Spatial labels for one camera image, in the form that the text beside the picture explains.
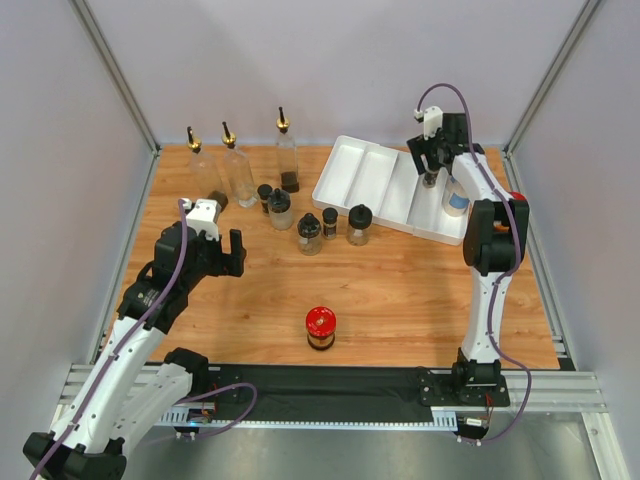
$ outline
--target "metal floor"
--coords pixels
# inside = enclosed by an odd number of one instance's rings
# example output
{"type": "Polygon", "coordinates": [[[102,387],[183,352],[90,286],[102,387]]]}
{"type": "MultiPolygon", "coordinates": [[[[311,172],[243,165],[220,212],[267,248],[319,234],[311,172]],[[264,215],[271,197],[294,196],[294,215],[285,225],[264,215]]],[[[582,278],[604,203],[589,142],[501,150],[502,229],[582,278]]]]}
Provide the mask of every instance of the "metal floor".
{"type": "MultiPolygon", "coordinates": [[[[492,431],[510,421],[495,413],[492,431]]],[[[579,479],[600,478],[580,414],[525,414],[509,436],[480,448],[451,433],[238,428],[195,443],[154,428],[126,480],[579,479]]]]}

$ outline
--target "wooden table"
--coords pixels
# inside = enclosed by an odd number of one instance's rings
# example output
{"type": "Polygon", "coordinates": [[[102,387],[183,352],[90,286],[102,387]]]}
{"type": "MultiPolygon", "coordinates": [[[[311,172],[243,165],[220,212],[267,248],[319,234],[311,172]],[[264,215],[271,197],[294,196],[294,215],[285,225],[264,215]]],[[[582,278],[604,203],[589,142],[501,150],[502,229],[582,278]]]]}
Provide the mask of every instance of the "wooden table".
{"type": "MultiPolygon", "coordinates": [[[[224,147],[208,151],[221,160],[224,147]]],[[[256,185],[276,185],[275,150],[246,147],[256,185]]],[[[301,147],[299,193],[293,195],[296,222],[305,212],[320,218],[311,192],[331,147],[301,147]]],[[[164,149],[131,255],[124,286],[153,258],[162,229],[178,217],[179,197],[199,195],[186,146],[164,149]]],[[[506,185],[497,150],[489,164],[506,185]]],[[[247,249],[241,278],[206,278],[189,297],[151,360],[176,347],[206,355],[210,362],[301,365],[451,366],[462,343],[471,304],[471,275],[462,247],[451,247],[374,225],[370,242],[353,247],[344,234],[325,242],[322,252],[298,252],[297,233],[276,231],[257,204],[232,203],[219,220],[228,251],[230,228],[242,230],[247,249]],[[306,341],[304,320],[318,305],[338,317],[335,345],[317,352],[306,341]]],[[[501,344],[534,368],[558,368],[551,334],[531,264],[526,260],[507,296],[501,344]]]]}

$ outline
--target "white tray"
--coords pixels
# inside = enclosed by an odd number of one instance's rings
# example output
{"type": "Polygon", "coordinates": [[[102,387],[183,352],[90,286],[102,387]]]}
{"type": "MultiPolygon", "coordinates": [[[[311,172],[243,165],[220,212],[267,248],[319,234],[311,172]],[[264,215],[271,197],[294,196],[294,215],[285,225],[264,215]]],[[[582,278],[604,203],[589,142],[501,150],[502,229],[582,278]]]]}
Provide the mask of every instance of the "white tray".
{"type": "Polygon", "coordinates": [[[452,217],[442,209],[447,171],[434,188],[422,186],[411,154],[357,138],[338,137],[311,198],[317,208],[333,207],[347,215],[364,203],[373,223],[448,245],[459,245],[467,215],[452,217]]]}

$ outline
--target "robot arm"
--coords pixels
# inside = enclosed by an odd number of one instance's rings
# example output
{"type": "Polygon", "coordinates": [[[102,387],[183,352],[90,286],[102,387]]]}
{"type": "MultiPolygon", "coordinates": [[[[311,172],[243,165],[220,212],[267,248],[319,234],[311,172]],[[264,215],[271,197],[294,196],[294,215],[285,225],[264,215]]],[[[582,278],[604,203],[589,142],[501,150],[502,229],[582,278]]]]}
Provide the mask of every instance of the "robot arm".
{"type": "Polygon", "coordinates": [[[511,225],[502,202],[508,200],[519,232],[520,252],[524,256],[529,218],[527,201],[500,186],[491,172],[482,147],[468,144],[464,114],[443,113],[438,107],[415,112],[423,124],[423,133],[407,142],[423,185],[430,188],[440,169],[462,186],[473,205],[464,238],[464,259],[471,267],[473,297],[467,334],[452,369],[454,389],[458,393],[473,387],[495,388],[501,384],[500,357],[490,334],[499,343],[502,312],[511,282],[504,276],[496,298],[491,302],[495,282],[516,263],[511,225]],[[478,160],[473,158],[471,149],[478,160]]]}
{"type": "Polygon", "coordinates": [[[188,395],[209,391],[207,358],[179,348],[167,355],[155,378],[124,404],[140,369],[187,307],[188,294],[200,280],[205,276],[239,277],[244,273],[246,250],[239,231],[231,231],[231,253],[222,253],[216,225],[220,214],[218,203],[201,199],[195,205],[185,201],[185,207],[186,253],[178,280],[168,295],[146,322],[130,334],[176,270],[182,243],[181,222],[162,232],[155,244],[154,260],[125,292],[107,344],[72,405],[51,432],[33,433],[27,440],[23,451],[35,466],[69,426],[73,427],[45,465],[42,473],[45,478],[121,478],[126,457],[164,412],[188,395]],[[114,352],[125,336],[128,336],[126,343],[114,352]],[[77,409],[87,399],[82,416],[72,424],[77,409]]]}

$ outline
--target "red lid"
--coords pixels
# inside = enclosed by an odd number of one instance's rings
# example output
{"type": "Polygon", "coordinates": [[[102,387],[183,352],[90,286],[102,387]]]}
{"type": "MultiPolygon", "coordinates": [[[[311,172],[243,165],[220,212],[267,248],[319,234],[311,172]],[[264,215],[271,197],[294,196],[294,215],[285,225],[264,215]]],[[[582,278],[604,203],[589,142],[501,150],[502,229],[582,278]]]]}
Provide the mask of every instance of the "red lid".
{"type": "Polygon", "coordinates": [[[336,331],[336,315],[327,307],[316,307],[307,313],[307,332],[314,337],[328,337],[336,331]]]}
{"type": "Polygon", "coordinates": [[[524,195],[522,195],[520,192],[511,192],[511,196],[514,198],[514,200],[526,200],[526,198],[524,198],[524,195]]]}

